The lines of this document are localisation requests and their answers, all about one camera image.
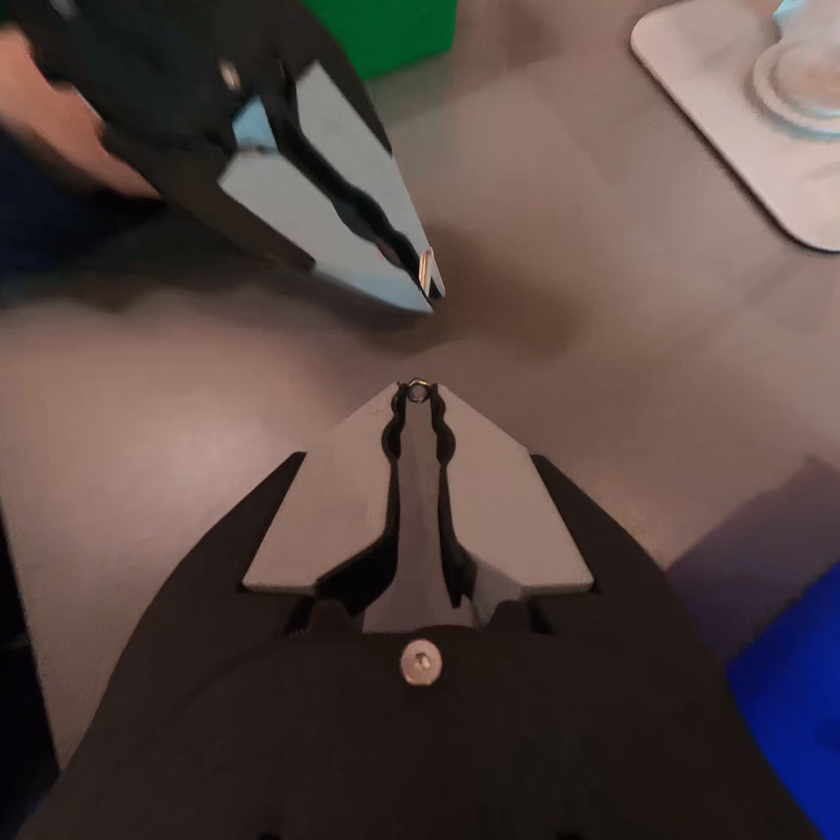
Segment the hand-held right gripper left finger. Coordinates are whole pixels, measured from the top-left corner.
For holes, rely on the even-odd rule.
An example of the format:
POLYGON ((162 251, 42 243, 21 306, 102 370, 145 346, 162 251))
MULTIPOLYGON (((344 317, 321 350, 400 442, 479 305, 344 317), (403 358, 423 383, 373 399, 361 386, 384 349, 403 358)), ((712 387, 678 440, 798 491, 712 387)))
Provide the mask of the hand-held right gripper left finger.
POLYGON ((303 456, 243 579, 250 592, 366 611, 396 573, 406 386, 388 385, 303 456))

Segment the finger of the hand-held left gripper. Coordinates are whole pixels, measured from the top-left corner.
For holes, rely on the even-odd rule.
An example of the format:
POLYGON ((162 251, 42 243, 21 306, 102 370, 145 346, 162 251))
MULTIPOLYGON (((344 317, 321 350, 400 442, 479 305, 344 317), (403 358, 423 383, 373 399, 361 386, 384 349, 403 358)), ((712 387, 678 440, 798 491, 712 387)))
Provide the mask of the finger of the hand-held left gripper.
POLYGON ((431 244, 393 153, 318 62, 297 80, 296 104, 318 164, 307 178, 314 271, 375 300, 427 300, 417 274, 431 244))
MULTIPOLYGON (((311 190, 307 178, 319 167, 306 151, 298 123, 296 98, 251 98, 233 121, 235 154, 217 179, 231 199, 250 211, 271 232, 300 250, 309 274, 355 294, 314 271, 311 190)), ((434 300, 375 300, 387 307, 429 314, 434 300)))

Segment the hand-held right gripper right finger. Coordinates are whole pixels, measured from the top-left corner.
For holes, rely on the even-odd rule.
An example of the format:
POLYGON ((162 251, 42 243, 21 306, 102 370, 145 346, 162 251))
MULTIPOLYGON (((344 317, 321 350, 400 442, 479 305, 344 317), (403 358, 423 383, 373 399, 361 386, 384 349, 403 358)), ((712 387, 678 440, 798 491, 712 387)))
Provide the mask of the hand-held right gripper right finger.
POLYGON ((594 576, 531 453, 447 387, 429 389, 449 598, 479 626, 499 604, 589 592, 594 576))

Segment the green plastic bin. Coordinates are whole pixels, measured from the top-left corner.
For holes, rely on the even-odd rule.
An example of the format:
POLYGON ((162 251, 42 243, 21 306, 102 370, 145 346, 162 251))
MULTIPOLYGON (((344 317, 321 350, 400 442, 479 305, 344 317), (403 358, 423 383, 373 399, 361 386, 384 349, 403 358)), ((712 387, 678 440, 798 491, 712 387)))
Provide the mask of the green plastic bin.
POLYGON ((457 1, 303 1, 363 81, 448 52, 457 1))

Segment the person's left hand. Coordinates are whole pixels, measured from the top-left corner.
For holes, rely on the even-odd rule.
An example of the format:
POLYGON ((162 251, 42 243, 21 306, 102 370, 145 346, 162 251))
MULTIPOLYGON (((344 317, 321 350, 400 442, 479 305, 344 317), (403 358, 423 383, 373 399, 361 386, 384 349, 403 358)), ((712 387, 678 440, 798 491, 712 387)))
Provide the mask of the person's left hand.
POLYGON ((1 34, 1 124, 38 168, 70 192, 160 199, 140 173, 105 149, 102 121, 78 90, 52 85, 26 36, 8 24, 1 34))

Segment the blue plastic bin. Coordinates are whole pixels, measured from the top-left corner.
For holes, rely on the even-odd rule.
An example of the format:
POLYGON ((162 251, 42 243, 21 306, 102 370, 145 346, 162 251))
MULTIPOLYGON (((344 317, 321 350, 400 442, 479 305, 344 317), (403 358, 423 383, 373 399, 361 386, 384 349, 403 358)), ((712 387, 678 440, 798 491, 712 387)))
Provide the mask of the blue plastic bin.
POLYGON ((727 665, 738 708, 786 789, 839 838, 839 564, 727 665))

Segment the white and wooden document stand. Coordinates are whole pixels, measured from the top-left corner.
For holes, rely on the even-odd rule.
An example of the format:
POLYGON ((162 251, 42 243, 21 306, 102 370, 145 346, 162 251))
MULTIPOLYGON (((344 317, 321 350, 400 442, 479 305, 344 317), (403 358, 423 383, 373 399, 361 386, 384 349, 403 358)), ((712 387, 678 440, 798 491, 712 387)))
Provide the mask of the white and wooden document stand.
POLYGON ((786 234, 838 254, 838 115, 781 95, 780 22, 797 2, 677 2, 641 17, 635 58, 786 234))

